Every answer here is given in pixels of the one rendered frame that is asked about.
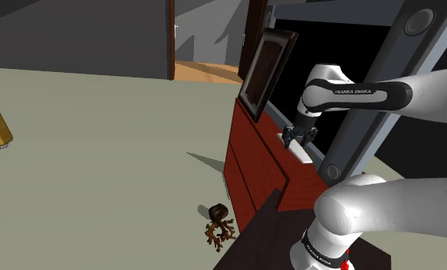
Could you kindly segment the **dark robot stand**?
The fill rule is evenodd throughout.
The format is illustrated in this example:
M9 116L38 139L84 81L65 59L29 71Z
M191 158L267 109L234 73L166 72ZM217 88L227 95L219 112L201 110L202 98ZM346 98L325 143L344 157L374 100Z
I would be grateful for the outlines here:
M314 220L314 211L278 212L280 194L274 189L258 210L250 201L232 203L241 232L213 270L294 270L290 248Z

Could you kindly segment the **dark brown door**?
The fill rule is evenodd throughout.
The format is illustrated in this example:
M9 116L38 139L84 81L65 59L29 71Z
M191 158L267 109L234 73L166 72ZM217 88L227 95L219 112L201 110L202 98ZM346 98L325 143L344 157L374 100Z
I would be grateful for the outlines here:
M267 4L268 0L249 0L244 44L238 66L238 76L242 80L248 74L255 50L259 43Z

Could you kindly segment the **large black television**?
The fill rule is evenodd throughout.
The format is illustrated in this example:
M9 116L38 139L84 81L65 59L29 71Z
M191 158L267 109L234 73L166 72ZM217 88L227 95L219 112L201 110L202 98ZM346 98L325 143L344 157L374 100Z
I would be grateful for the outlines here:
M447 0L336 0L284 5L276 27L298 38L271 96L271 115L295 120L316 64L354 82L447 68ZM368 110L325 112L307 146L328 185L367 172L372 158L405 178L447 177L447 123Z

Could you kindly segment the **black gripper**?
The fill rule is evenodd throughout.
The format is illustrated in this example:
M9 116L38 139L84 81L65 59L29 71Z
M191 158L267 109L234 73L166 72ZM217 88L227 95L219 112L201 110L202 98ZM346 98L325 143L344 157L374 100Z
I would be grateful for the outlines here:
M284 148L288 149L291 141L296 137L302 137L301 146L305 147L317 136L318 129L315 127L317 117L297 113L294 118L294 127L283 129Z

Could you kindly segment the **brown root-shaped figure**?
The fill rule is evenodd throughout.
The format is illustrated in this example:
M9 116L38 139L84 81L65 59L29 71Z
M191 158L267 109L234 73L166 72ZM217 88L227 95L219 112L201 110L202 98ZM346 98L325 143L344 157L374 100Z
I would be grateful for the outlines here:
M205 235L208 237L207 243L213 243L217 252L221 251L223 242L236 239L235 228L232 226L234 219L225 220L228 214L228 208L221 203L209 208L211 222L205 226Z

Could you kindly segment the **dark brown picture frame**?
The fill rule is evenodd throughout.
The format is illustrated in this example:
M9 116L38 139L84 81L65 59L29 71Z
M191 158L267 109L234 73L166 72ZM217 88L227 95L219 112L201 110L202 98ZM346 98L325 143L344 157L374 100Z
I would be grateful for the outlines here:
M257 123L291 54L298 33L265 28L238 99Z

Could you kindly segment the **red wooden cabinet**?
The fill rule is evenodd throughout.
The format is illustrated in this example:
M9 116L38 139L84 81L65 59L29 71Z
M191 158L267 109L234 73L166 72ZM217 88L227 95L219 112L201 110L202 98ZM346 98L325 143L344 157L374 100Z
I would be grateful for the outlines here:
M243 231L271 193L278 189L275 210L312 209L328 189L313 164L303 164L277 137L278 125L267 113L256 123L235 101L224 177L238 230Z

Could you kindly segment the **white flat remote control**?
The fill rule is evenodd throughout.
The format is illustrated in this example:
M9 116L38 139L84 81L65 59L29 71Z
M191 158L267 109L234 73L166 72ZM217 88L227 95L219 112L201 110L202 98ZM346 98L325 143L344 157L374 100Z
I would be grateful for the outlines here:
M289 147L287 148L287 151L289 151L301 163L303 163L303 164L312 164L313 160L307 154L307 152L304 150L304 148L300 145L300 141L301 141L300 137L297 137L296 139L293 139L290 142Z

